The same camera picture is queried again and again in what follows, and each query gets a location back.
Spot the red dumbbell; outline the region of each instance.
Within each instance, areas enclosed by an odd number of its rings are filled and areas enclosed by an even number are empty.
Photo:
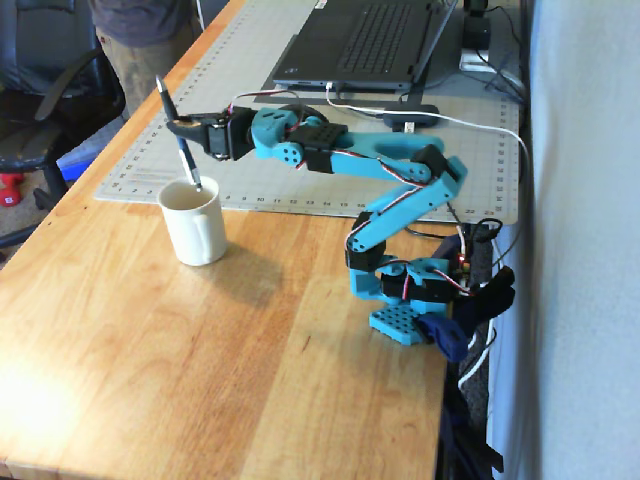
[[[0,205],[3,207],[15,207],[22,201],[22,195],[17,187],[0,189]]]
[[[0,182],[4,183],[5,187],[17,187],[24,182],[23,173],[0,173]]]

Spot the robotic arm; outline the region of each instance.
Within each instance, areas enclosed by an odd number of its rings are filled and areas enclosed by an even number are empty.
[[[506,299],[502,304],[510,306],[513,273],[499,285],[496,276],[482,290],[461,286],[454,278],[468,277],[468,263],[459,256],[458,236],[445,240],[432,258],[405,261],[385,255],[385,249],[387,238],[454,199],[467,169],[457,157],[443,156],[437,137],[352,133],[309,107],[296,108],[235,107],[178,117],[167,127],[220,161],[239,160],[255,149],[259,158],[276,158],[296,169],[306,165],[325,174],[400,182],[366,207],[345,240],[351,290],[387,304],[371,313],[370,326],[404,345],[435,341],[450,361],[459,362],[476,327],[501,313],[488,308],[487,300],[491,304],[499,292]]]

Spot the black laptop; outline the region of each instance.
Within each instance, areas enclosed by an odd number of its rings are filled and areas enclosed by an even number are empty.
[[[424,72],[457,0],[320,0],[273,80],[408,89]]]

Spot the pen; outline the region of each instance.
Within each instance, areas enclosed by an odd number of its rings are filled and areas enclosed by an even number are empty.
[[[162,105],[164,106],[164,112],[167,115],[167,119],[169,121],[176,120],[178,118],[178,111],[171,100],[167,86],[159,75],[156,75],[156,84],[158,85],[158,92],[160,93],[160,99],[162,100]],[[193,160],[193,155],[191,155],[191,150],[189,150],[189,145],[187,145],[187,141],[184,138],[177,137],[177,139],[178,148],[180,149],[178,153],[182,159],[184,169],[187,172],[187,177],[191,179],[191,183],[196,186],[196,189],[201,191],[202,183],[200,181],[200,173],[198,172],[196,162]]]

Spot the gray shirt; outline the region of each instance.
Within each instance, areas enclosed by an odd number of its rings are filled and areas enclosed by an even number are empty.
[[[96,27],[129,47],[173,37],[192,15],[191,0],[89,0]]]

